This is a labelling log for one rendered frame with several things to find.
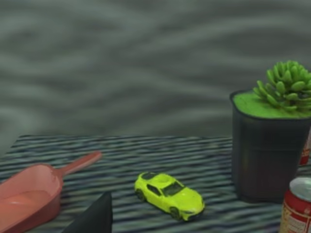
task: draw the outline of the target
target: toy car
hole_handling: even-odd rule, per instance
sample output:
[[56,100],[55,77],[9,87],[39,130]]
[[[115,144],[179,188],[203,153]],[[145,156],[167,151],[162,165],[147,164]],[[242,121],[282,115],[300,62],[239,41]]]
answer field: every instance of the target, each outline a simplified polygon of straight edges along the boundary
[[193,220],[205,209],[204,200],[198,192],[165,173],[139,174],[135,182],[135,193],[141,201],[147,201],[170,213],[176,220]]

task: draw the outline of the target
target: striped tablecloth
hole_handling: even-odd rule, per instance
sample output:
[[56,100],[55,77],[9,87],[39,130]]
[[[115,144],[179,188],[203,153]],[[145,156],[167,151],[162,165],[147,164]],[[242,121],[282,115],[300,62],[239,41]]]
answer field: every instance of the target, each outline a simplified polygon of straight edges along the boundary
[[[64,179],[62,210],[30,233],[60,233],[103,192],[113,196],[114,233],[277,233],[280,204],[237,200],[230,178],[231,139],[227,137],[21,136],[0,157],[0,179],[35,164],[54,167],[100,150],[105,157]],[[134,195],[142,171],[166,172],[202,194],[201,219],[180,223]],[[299,175],[311,175],[310,165]]]

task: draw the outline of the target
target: black plant pot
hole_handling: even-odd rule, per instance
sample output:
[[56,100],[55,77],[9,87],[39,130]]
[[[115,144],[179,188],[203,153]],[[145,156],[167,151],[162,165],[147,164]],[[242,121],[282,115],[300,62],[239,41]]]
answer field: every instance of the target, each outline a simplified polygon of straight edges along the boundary
[[232,180],[246,202],[283,201],[295,177],[311,118],[267,119],[241,112],[233,102]]
[[110,192],[106,192],[66,227],[63,233],[111,233],[112,220],[112,198]]

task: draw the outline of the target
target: soda can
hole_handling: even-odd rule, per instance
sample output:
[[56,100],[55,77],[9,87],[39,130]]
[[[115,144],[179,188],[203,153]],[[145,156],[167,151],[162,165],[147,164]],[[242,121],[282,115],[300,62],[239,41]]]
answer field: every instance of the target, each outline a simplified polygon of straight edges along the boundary
[[301,158],[300,158],[300,163],[299,163],[300,165],[306,165],[308,163],[310,150],[311,150],[311,129],[309,130],[308,139],[301,153]]
[[311,233],[311,178],[300,177],[290,182],[279,233]]

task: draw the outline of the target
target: gray wall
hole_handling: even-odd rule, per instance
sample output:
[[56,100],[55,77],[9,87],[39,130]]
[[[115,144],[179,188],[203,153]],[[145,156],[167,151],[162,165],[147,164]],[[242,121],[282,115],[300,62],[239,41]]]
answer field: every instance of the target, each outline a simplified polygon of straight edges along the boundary
[[0,152],[20,134],[230,135],[230,92],[310,62],[310,0],[2,0]]

